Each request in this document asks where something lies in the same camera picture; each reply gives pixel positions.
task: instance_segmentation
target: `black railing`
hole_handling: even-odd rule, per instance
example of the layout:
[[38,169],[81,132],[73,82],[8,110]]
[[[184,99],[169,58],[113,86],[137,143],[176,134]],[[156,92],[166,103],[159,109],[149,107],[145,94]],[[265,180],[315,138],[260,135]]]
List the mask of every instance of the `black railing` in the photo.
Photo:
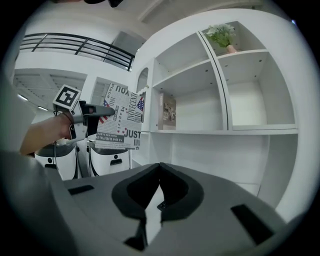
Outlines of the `black railing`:
[[24,36],[20,50],[75,52],[130,71],[135,56],[112,44],[90,37],[65,33],[35,33]]

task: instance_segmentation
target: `white wall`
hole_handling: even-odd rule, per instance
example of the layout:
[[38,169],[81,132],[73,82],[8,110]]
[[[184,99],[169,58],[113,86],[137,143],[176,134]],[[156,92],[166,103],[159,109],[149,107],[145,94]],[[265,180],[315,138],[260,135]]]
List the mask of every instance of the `white wall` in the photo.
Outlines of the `white wall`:
[[152,58],[178,41],[209,25],[232,21],[243,24],[269,50],[291,96],[299,127],[298,148],[292,176],[276,207],[290,221],[308,209],[320,178],[320,144],[316,140],[320,133],[319,68],[296,26],[273,14],[250,9],[220,9],[189,16],[163,28],[145,42],[135,56],[131,77],[136,81],[138,72]]

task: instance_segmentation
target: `white cabinet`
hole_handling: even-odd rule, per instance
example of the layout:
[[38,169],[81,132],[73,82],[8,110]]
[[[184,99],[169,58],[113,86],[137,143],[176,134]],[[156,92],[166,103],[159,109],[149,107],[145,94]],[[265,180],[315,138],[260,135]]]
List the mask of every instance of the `white cabinet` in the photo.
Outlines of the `white cabinet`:
[[[237,53],[195,31],[141,68],[148,68],[149,88],[138,92],[145,93],[148,112],[132,166],[191,168],[233,181],[276,207],[298,147],[290,90],[262,42],[240,22],[230,24]],[[175,98],[175,130],[158,129],[161,93]]]

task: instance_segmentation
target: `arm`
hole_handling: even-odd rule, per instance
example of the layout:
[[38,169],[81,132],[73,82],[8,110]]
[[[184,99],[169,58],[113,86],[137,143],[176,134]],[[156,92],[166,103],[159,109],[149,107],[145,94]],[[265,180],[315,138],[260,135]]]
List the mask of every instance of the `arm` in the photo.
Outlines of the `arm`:
[[27,131],[22,142],[20,153],[27,155],[61,138],[70,139],[69,127],[71,115],[59,114],[42,122],[34,123]]

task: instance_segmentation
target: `potted plant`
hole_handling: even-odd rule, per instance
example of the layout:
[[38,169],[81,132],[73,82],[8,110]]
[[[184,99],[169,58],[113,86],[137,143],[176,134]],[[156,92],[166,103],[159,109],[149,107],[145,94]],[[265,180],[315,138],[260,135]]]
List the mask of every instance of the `potted plant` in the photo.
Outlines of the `potted plant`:
[[209,30],[205,34],[211,41],[216,42],[220,47],[226,48],[230,54],[237,52],[232,45],[233,37],[236,35],[233,26],[229,24],[209,26]]

